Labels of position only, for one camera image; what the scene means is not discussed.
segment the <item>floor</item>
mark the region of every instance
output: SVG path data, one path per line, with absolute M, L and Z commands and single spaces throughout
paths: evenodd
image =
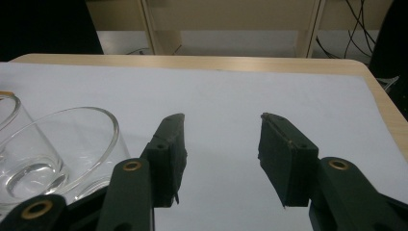
M 369 31 L 376 39 L 378 31 Z M 99 39 L 105 54 L 151 55 L 144 32 L 99 31 Z M 349 43 L 348 31 L 321 31 L 318 34 L 321 46 L 315 42 L 313 58 L 347 58 L 367 64 L 370 47 L 363 31 L 356 31 Z M 294 57 L 296 32 L 294 31 L 185 31 L 182 46 L 175 55 L 186 56 L 245 56 L 245 57 Z

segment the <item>clear glass cup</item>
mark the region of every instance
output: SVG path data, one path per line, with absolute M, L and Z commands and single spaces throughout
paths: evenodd
M 0 151 L 3 216 L 42 193 L 72 203 L 109 185 L 114 166 L 130 158 L 114 115 L 93 107 L 45 116 L 5 139 Z
M 0 142 L 32 122 L 18 97 L 0 91 Z

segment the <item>black chair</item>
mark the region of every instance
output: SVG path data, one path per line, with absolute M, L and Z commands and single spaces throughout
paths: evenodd
M 0 0 L 0 61 L 29 53 L 103 54 L 84 0 Z
M 408 120 L 408 1 L 394 0 L 384 18 L 369 69 L 375 78 L 399 76 L 390 98 Z

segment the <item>white paper sheet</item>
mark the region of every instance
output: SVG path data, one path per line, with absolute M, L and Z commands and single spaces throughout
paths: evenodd
M 354 163 L 408 203 L 408 165 L 361 77 L 48 64 L 0 64 L 0 90 L 33 118 L 94 106 L 116 115 L 133 157 L 161 120 L 186 115 L 181 203 L 156 209 L 158 231 L 312 230 L 307 208 L 281 206 L 257 159 L 264 112 L 286 117 L 319 156 Z

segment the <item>glass rim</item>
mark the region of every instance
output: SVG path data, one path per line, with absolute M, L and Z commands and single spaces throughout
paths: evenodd
M 20 99 L 14 94 L 0 94 L 0 100 L 11 99 L 14 102 L 14 109 L 3 121 L 0 121 L 0 131 L 9 125 L 18 115 L 21 108 Z
M 100 112 L 100 113 L 104 114 L 105 116 L 107 116 L 111 120 L 112 125 L 113 125 L 114 133 L 113 133 L 111 142 L 109 143 L 108 147 L 105 149 L 105 151 L 100 156 L 100 158 L 98 158 L 98 160 L 95 163 L 93 163 L 93 165 L 87 171 L 85 171 L 77 179 L 74 179 L 69 184 L 67 184 L 65 186 L 62 186 L 60 189 L 56 189 L 54 192 L 52 192 L 52 193 L 56 193 L 56 194 L 66 193 L 66 192 L 74 189 L 76 186 L 78 186 L 84 179 L 86 179 L 91 173 L 93 173 L 94 170 L 96 170 L 100 165 L 102 165 L 105 162 L 105 160 L 108 158 L 108 156 L 114 150 L 115 145 L 117 144 L 117 141 L 119 140 L 119 134 L 120 133 L 119 133 L 118 121 L 117 121 L 116 117 L 112 113 L 110 113 L 109 111 L 107 111 L 105 109 L 96 108 L 96 107 L 77 107 L 77 108 L 70 108 L 70 109 L 61 110 L 61 111 L 52 113 L 50 115 L 45 115 L 45 116 L 33 121 L 32 123 L 22 127 L 17 132 L 13 133 L 12 135 L 8 136 L 5 140 L 0 142 L 0 149 L 1 149 L 1 147 L 3 145 L 5 145 L 9 141 L 11 141 L 15 136 L 19 135 L 20 133 L 23 133 L 27 128 L 32 127 L 32 126 L 36 126 L 37 124 L 43 122 L 44 120 L 46 121 L 46 119 L 48 119 L 50 117 L 58 116 L 58 115 L 66 113 L 66 112 L 78 111 L 78 110 L 92 110 L 92 111 L 97 111 L 97 112 Z

